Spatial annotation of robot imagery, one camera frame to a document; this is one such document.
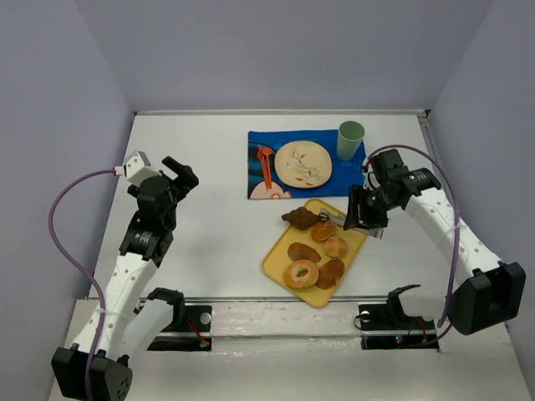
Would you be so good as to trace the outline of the green plastic cup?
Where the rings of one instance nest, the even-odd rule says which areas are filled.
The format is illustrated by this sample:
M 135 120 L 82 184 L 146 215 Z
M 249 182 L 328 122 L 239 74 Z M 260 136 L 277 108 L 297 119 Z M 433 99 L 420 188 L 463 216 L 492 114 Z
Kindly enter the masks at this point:
M 364 126 L 356 121 L 345 121 L 338 128 L 337 157 L 351 160 L 360 147 L 365 135 Z

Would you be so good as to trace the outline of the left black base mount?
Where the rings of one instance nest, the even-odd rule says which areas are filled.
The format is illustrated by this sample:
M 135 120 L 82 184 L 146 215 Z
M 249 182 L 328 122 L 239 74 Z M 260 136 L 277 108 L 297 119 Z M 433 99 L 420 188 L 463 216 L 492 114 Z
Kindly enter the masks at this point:
M 152 352 L 210 352 L 212 349 L 210 305 L 186 305 L 181 320 L 173 320 L 147 348 Z

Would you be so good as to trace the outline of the beige ceramic plate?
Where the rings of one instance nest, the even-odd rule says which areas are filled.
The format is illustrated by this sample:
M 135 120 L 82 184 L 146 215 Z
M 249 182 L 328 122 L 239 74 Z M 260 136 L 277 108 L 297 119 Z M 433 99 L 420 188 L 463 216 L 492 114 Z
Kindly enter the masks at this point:
M 326 184 L 333 173 L 328 151 L 306 140 L 283 145 L 275 154 L 274 167 L 280 181 L 298 189 L 318 188 Z

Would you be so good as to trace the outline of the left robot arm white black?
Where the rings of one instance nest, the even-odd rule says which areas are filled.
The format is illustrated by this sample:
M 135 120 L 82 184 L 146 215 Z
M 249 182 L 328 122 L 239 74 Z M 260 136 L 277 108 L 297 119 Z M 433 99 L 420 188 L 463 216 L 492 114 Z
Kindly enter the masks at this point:
M 51 365 L 61 394 L 74 400 L 124 400 L 130 391 L 133 359 L 166 327 L 183 321 L 181 292 L 157 287 L 139 304 L 140 294 L 155 275 L 173 242 L 176 207 L 199 180 L 188 165 L 170 156 L 161 163 L 172 179 L 155 169 L 142 151 L 129 155 L 110 174 L 129 182 L 137 202 L 119 247 L 106 287 L 91 280 L 99 304 L 67 347 L 55 351 Z

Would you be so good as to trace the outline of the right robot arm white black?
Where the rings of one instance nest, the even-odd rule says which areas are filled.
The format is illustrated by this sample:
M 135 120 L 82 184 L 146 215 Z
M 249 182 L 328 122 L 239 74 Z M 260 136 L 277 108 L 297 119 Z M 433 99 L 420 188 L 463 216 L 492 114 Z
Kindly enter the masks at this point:
M 439 326 L 449 323 L 463 335 L 512 320 L 519 312 L 526 272 L 491 251 L 465 224 L 444 171 L 410 170 L 401 148 L 381 147 L 363 161 L 361 170 L 374 179 L 350 187 L 342 227 L 380 239 L 389 212 L 400 208 L 451 265 L 444 296 L 426 297 L 417 283 L 392 290 L 386 302 L 390 319 L 423 317 Z

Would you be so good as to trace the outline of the brown glazed pastry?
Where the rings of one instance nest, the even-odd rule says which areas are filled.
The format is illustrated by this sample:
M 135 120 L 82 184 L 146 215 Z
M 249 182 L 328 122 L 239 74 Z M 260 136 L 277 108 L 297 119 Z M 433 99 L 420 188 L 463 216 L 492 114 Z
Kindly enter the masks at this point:
M 315 286 L 327 290 L 335 287 L 345 271 L 345 264 L 340 259 L 332 259 L 319 268 Z

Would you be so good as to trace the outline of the yellow plastic tray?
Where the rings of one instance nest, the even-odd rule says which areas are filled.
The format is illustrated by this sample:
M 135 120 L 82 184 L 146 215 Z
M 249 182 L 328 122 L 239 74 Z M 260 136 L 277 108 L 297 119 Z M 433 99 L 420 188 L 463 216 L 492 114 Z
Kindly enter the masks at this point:
M 330 301 L 367 239 L 340 226 L 330 238 L 319 239 L 324 232 L 288 226 L 261 264 L 267 277 L 316 308 Z

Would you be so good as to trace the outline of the light round bread roll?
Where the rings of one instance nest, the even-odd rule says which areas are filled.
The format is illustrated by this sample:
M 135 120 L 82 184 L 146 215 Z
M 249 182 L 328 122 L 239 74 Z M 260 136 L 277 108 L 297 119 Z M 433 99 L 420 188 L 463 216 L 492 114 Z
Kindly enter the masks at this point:
M 341 258 L 347 253 L 348 244 L 339 236 L 331 236 L 324 243 L 324 251 L 329 257 Z

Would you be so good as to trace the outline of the blue patterned placemat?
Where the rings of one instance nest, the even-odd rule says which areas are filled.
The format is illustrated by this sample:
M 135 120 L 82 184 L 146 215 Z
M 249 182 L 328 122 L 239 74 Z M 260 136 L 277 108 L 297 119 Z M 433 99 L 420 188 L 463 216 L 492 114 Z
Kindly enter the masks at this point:
M 364 145 L 351 160 L 339 159 L 336 129 L 251 131 L 247 140 L 250 200 L 346 196 L 364 183 Z

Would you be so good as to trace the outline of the brown oval bread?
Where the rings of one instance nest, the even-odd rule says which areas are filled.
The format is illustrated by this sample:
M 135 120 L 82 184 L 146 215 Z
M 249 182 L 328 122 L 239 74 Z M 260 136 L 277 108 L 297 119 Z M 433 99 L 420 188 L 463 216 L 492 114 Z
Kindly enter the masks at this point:
M 292 261 L 308 260 L 314 263 L 321 261 L 320 254 L 311 246 L 302 242 L 294 242 L 288 247 L 288 257 Z

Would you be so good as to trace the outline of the orange plastic fork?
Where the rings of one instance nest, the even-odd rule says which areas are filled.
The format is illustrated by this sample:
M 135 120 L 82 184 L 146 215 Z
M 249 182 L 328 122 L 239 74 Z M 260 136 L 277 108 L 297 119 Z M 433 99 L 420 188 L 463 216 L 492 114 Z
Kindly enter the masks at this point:
M 267 190 L 272 189 L 272 172 L 270 156 L 273 154 L 273 150 L 266 146 L 259 146 L 257 152 L 257 158 L 259 159 L 262 167 L 263 181 Z

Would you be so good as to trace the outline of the aluminium front rail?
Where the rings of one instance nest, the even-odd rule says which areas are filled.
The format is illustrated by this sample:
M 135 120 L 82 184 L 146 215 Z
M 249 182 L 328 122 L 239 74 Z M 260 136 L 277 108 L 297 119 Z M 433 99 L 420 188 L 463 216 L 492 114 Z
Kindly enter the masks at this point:
M 380 303 L 387 300 L 382 296 L 332 296 L 331 302 L 371 302 Z M 287 297 L 185 297 L 186 303 L 215 303 L 215 302 L 301 302 L 302 299 L 295 296 Z

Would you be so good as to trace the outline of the sesame glazed bun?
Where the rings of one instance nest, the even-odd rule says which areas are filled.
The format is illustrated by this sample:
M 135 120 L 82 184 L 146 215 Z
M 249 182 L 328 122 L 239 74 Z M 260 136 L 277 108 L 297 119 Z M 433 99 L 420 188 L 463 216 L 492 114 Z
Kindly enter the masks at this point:
M 324 242 L 335 234 L 336 227 L 337 225 L 332 221 L 320 221 L 313 226 L 310 234 L 314 241 Z

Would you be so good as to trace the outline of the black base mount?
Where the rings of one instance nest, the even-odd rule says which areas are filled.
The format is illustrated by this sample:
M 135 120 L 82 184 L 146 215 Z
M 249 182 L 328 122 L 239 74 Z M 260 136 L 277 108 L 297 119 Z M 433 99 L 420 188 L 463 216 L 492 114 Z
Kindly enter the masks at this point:
M 186 305 L 181 320 L 173 320 L 147 348 L 152 352 L 210 352 L 212 349 L 210 305 Z
M 359 304 L 353 320 L 363 350 L 439 349 L 436 326 L 422 317 L 393 317 L 385 303 Z

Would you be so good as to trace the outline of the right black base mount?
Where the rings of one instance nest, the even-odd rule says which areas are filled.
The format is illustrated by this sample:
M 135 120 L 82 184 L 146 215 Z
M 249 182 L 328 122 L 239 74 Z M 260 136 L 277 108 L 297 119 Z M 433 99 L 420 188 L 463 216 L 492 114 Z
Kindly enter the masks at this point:
M 422 317 L 393 317 L 385 303 L 359 304 L 353 320 L 363 350 L 439 349 L 436 326 Z

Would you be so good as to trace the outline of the dark chocolate croissant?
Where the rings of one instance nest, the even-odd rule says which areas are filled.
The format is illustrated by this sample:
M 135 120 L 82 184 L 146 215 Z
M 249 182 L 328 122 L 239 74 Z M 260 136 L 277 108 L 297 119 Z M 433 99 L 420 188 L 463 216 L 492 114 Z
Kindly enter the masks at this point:
M 305 231 L 321 221 L 319 215 L 304 206 L 281 215 L 281 219 L 300 231 Z

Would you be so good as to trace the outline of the silver metal tongs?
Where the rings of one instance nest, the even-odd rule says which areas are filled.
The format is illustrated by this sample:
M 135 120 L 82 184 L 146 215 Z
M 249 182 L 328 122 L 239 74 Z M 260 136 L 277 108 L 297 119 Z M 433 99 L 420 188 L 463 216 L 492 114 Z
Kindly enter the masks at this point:
M 319 220 L 322 222 L 331 221 L 337 226 L 342 227 L 345 231 L 353 230 L 371 236 L 375 239 L 381 240 L 384 235 L 383 228 L 370 228 L 360 223 L 359 221 L 352 222 L 348 217 L 335 215 L 325 208 L 321 208 L 318 214 Z

